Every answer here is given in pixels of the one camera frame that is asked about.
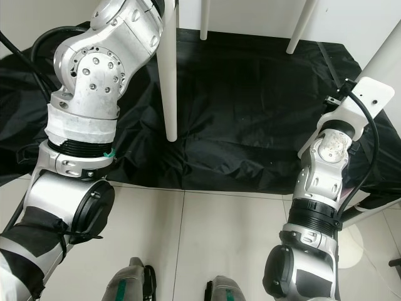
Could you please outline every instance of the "teal clip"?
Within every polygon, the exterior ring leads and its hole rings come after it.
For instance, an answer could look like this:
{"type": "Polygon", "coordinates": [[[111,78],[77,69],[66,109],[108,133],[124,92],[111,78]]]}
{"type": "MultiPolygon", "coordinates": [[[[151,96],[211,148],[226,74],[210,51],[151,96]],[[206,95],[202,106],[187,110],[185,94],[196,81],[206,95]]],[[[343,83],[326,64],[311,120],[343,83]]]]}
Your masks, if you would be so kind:
{"type": "Polygon", "coordinates": [[[114,157],[114,155],[115,155],[115,149],[114,148],[112,148],[112,152],[109,153],[109,154],[107,154],[106,152],[103,153],[103,156],[105,156],[107,158],[114,157]]]}

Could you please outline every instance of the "white pole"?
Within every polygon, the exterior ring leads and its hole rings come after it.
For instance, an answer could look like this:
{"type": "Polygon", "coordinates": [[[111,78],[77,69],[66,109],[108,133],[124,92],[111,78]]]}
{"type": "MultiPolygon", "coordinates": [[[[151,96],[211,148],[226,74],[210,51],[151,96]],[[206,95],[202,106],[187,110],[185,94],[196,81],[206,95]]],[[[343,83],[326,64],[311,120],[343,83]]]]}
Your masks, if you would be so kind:
{"type": "Polygon", "coordinates": [[[211,0],[202,0],[202,12],[200,21],[200,39],[207,39],[207,30],[209,29],[209,14],[211,11],[211,0]]]}
{"type": "Polygon", "coordinates": [[[401,60],[401,21],[394,27],[383,45],[359,74],[357,80],[361,77],[372,77],[383,81],[387,72],[399,60],[401,60]]]}
{"type": "Polygon", "coordinates": [[[165,132],[170,142],[177,140],[177,38],[174,3],[174,0],[165,2],[165,25],[157,50],[165,132]]]}
{"type": "Polygon", "coordinates": [[[315,8],[317,2],[318,0],[306,0],[305,5],[302,9],[301,16],[299,16],[298,23],[296,23],[296,27],[293,36],[291,38],[291,41],[289,41],[287,47],[286,52],[289,55],[292,55],[294,53],[296,45],[298,44],[298,41],[301,38],[302,33],[306,28],[306,25],[308,24],[308,21],[312,15],[313,9],[315,8]]]}

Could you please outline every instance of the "black cloth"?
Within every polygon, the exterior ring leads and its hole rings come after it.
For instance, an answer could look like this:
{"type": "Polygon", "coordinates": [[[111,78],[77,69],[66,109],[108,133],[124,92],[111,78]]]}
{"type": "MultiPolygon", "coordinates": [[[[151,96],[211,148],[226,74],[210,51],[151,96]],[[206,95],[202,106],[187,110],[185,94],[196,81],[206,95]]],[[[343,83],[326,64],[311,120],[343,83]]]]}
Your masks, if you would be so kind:
{"type": "MultiPolygon", "coordinates": [[[[57,81],[52,57],[68,36],[49,40],[38,65],[57,81]]],[[[165,138],[156,57],[132,78],[121,108],[109,180],[150,187],[293,192],[300,170],[297,151],[316,129],[327,95],[336,96],[321,47],[288,39],[177,30],[178,136],[165,138]]],[[[341,82],[355,79],[358,63],[340,44],[322,43],[341,82]]],[[[46,104],[29,70],[14,56],[0,61],[0,183],[30,172],[46,138],[46,104]]],[[[377,170],[364,189],[400,191],[401,140],[384,112],[377,170]]],[[[350,159],[346,186],[369,165],[372,131],[350,159]]]]}

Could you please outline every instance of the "gray floor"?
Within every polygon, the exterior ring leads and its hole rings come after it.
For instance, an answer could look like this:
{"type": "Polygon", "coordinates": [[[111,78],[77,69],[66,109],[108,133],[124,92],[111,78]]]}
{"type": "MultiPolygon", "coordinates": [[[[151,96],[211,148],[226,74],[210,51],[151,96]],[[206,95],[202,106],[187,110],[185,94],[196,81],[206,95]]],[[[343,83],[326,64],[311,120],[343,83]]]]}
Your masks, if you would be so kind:
{"type": "MultiPolygon", "coordinates": [[[[0,187],[1,229],[28,184],[26,177],[0,187]]],[[[42,301],[101,300],[132,256],[155,267],[160,301],[203,301],[206,282],[216,275],[235,279],[248,300],[273,300],[261,280],[270,250],[280,243],[291,196],[113,184],[117,195],[104,239],[74,247],[42,301]]],[[[366,252],[355,267],[340,270],[342,301],[400,300],[391,290],[401,295],[401,279],[387,265],[401,256],[400,206],[357,226],[366,252]]]]}

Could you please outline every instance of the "robotic arm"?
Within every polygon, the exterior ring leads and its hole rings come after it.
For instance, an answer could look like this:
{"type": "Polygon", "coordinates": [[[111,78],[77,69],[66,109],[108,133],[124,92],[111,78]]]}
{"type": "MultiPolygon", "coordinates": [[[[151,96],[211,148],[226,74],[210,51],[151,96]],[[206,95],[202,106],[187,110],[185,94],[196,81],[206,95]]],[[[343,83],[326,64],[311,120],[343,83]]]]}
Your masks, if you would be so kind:
{"type": "MultiPolygon", "coordinates": [[[[352,92],[374,118],[393,97],[394,90],[371,78],[361,78],[352,92]]],[[[302,161],[288,222],[279,236],[282,245],[271,251],[263,285],[276,300],[338,299],[335,233],[341,230],[342,171],[348,150],[368,124],[350,97],[333,112],[324,114],[316,132],[298,153],[302,161]]]]}
{"type": "Polygon", "coordinates": [[[99,238],[114,202],[105,180],[114,160],[118,99],[155,54],[164,0],[103,0],[91,28],[55,53],[62,87],[48,105],[48,140],[20,223],[0,236],[0,296],[35,300],[73,245],[99,238]]]}

